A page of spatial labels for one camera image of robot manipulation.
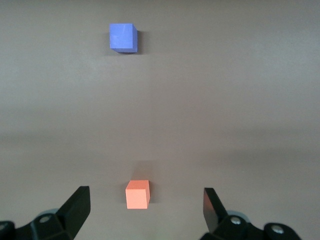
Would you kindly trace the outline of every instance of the cube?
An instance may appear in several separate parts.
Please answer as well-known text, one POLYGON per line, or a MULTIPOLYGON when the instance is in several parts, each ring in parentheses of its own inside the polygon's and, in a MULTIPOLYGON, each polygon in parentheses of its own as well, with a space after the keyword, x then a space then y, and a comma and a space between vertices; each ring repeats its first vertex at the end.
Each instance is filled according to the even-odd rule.
POLYGON ((125 189, 127 209, 147 209, 150 201, 148 180, 131 180, 125 189))
POLYGON ((138 52, 138 31, 133 23, 110 24, 110 48, 117 53, 138 52))

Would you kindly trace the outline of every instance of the foam block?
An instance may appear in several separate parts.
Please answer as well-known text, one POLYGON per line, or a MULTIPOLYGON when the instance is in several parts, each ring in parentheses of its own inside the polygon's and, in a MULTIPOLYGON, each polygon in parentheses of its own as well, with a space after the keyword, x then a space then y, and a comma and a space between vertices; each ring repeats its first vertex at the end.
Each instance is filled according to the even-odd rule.
POLYGON ((117 53, 138 52, 138 31, 132 23, 110 24, 110 48, 117 53))
POLYGON ((150 201, 148 180, 131 180, 125 189, 127 209, 147 209, 150 201))

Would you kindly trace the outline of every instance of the blue cube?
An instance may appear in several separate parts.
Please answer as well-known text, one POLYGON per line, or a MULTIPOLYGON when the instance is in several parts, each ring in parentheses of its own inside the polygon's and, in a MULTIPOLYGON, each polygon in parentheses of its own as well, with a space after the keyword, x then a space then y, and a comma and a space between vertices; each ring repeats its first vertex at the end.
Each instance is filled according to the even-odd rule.
POLYGON ((138 31, 132 23, 110 24, 110 48, 117 53, 138 52, 138 31))

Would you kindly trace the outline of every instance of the orange cube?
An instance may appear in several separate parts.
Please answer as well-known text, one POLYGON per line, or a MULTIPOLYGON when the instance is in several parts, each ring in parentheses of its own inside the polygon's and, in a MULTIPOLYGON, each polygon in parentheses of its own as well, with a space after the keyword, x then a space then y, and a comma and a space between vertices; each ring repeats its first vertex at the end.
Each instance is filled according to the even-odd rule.
POLYGON ((150 201, 148 180, 131 180, 125 189, 127 209, 147 209, 150 201))

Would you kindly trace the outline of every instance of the black plastic part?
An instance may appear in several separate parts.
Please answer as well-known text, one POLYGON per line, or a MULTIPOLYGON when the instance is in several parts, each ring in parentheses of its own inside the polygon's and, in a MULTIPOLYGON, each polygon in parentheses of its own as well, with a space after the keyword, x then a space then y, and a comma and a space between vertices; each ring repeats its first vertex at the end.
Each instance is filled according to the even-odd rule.
POLYGON ((228 213, 213 188, 205 188, 203 193, 203 215, 210 233, 228 216, 228 213))
POLYGON ((81 186, 56 212, 63 228, 74 238, 91 210, 90 189, 81 186))
POLYGON ((15 236, 15 224, 12 221, 0 221, 0 240, 11 240, 15 236))
POLYGON ((264 236, 266 240, 301 240, 296 232, 289 226, 281 223, 268 223, 264 226, 264 236), (278 233, 272 230, 272 226, 281 227, 283 233, 278 233))
POLYGON ((287 225, 268 223, 261 230, 240 216, 228 215, 213 188, 204 189, 203 215, 209 232, 201 240, 301 240, 287 225))
POLYGON ((1 221, 0 240, 73 240, 90 210, 90 189, 81 186, 56 214, 43 214, 17 229, 13 222, 1 221))

